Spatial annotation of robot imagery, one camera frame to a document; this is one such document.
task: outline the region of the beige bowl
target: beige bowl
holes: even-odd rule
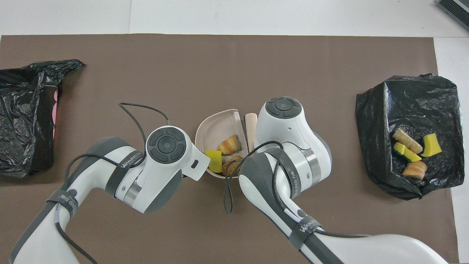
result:
[[[229,156],[222,156],[222,162],[225,163],[236,155],[245,157],[249,153],[248,144],[244,136],[241,118],[237,109],[229,109],[216,113],[202,121],[199,128],[197,128],[195,145],[202,152],[206,150],[218,150],[220,143],[233,134],[238,136],[241,142],[241,150]],[[225,178],[225,176],[214,173],[208,168],[207,172],[217,178]]]

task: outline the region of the wooden handle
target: wooden handle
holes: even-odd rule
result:
[[[244,116],[246,123],[246,136],[248,137],[248,150],[251,152],[254,149],[254,137],[256,136],[257,115],[255,113],[248,113]]]

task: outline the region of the white surface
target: white surface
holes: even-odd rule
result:
[[[131,0],[1,0],[0,35],[125,34]]]
[[[469,131],[469,32],[434,0],[0,0],[0,36],[26,34],[285,34],[435,39],[440,75],[459,87]],[[469,187],[453,188],[460,262],[469,262]]]
[[[133,0],[129,32],[469,37],[434,0]]]
[[[458,86],[461,104],[461,123],[466,155],[465,168],[469,166],[469,38],[435,38],[435,54],[438,74]],[[469,262],[469,183],[466,181],[451,189],[453,196],[454,222],[458,236],[459,262]]]

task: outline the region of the black plastic bag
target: black plastic bag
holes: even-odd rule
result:
[[[84,63],[38,62],[0,70],[0,174],[22,178],[53,164],[54,93]]]
[[[357,95],[355,114],[368,175],[387,193],[410,200],[463,183],[459,100],[451,81],[432,74],[391,77]],[[437,135],[443,152],[422,158],[428,167],[422,181],[402,176],[408,162],[392,150],[397,128],[422,146],[425,135]]]

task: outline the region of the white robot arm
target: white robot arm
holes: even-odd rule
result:
[[[422,242],[402,235],[340,235],[324,232],[320,224],[292,199],[331,172],[327,144],[308,126],[302,105],[277,97],[262,107],[255,146],[266,145],[245,159],[239,183],[248,200],[285,234],[293,247],[315,264],[373,264],[447,262]]]
[[[95,143],[64,184],[47,201],[14,247],[11,264],[77,264],[56,225],[65,229],[91,189],[101,188],[141,213],[159,210],[184,176],[199,180],[210,159],[175,126],[154,130],[146,140],[146,156],[124,140],[111,137]]]

